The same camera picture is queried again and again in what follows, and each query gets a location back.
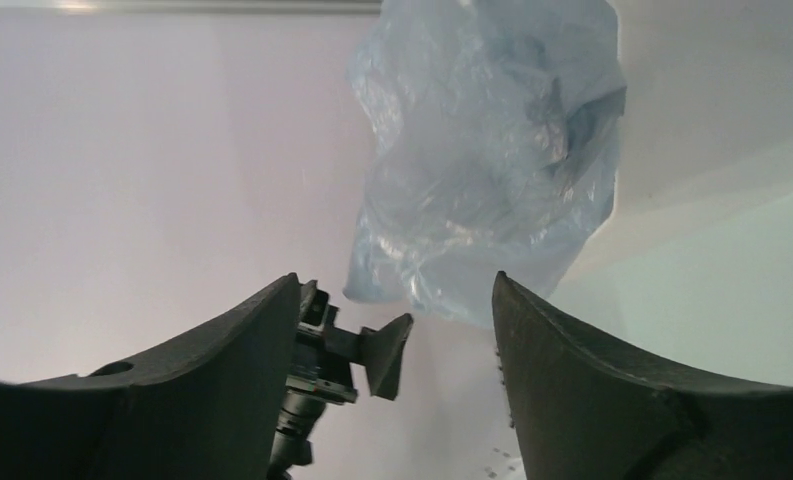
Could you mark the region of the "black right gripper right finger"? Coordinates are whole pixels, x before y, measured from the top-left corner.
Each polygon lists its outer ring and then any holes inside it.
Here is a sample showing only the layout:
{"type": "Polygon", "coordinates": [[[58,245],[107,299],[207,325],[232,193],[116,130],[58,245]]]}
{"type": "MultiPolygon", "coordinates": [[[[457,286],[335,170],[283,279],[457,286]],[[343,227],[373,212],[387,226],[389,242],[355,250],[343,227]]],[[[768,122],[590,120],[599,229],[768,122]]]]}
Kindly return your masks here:
{"type": "Polygon", "coordinates": [[[530,479],[793,479],[793,387],[648,352],[499,273],[503,384],[530,479]]]}

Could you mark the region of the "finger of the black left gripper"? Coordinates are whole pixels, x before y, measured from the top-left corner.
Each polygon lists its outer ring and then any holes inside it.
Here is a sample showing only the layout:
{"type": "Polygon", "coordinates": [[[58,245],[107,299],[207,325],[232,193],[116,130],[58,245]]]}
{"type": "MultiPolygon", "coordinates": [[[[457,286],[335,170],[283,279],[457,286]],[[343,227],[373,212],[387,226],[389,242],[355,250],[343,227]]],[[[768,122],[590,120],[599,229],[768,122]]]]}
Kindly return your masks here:
{"type": "Polygon", "coordinates": [[[363,327],[359,352],[370,394],[393,401],[398,396],[405,345],[414,325],[411,314],[403,314],[384,327],[363,327]]]}

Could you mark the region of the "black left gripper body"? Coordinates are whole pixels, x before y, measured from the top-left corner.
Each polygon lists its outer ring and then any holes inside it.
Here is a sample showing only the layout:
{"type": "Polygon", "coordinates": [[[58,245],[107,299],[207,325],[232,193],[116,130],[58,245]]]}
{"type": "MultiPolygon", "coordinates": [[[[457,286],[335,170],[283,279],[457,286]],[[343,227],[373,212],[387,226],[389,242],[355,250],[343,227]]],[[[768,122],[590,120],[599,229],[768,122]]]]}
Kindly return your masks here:
{"type": "Polygon", "coordinates": [[[315,280],[301,285],[301,303],[285,402],[354,403],[352,368],[360,364],[361,335],[336,325],[339,309],[315,280]]]}

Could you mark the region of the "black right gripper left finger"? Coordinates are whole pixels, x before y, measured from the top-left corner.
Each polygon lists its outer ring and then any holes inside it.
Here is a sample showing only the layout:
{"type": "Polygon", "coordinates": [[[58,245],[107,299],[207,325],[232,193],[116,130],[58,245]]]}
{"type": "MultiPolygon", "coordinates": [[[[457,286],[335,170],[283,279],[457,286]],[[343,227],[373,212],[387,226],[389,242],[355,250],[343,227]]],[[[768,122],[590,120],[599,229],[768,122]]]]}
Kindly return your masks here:
{"type": "Polygon", "coordinates": [[[295,274],[90,375],[0,382],[0,479],[262,479],[301,301],[295,274]]]}

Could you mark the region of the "light blue plastic trash bag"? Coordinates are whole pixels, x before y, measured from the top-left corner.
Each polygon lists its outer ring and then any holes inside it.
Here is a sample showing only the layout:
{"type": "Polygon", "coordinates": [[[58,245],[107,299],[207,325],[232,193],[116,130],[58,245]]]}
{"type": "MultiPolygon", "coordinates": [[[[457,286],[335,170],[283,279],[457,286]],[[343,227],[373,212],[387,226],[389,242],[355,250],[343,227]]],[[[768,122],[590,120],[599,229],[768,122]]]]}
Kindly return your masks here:
{"type": "Polygon", "coordinates": [[[488,327],[610,217],[626,81],[606,1],[386,1],[347,76],[376,139],[344,295],[488,327]]]}

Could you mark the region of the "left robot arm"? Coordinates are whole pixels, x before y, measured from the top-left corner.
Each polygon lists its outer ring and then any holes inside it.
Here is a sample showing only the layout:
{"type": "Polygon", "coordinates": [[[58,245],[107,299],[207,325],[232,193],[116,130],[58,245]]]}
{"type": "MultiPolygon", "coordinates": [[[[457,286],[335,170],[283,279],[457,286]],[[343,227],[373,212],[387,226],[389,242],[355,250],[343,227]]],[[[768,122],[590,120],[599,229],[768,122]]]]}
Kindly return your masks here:
{"type": "Polygon", "coordinates": [[[313,462],[309,436],[326,408],[357,401],[354,364],[364,368],[371,396],[393,401],[398,395],[413,316],[403,314],[378,330],[364,327],[353,333],[335,325],[338,312],[315,280],[301,286],[295,346],[268,479],[289,479],[291,468],[313,462]]]}

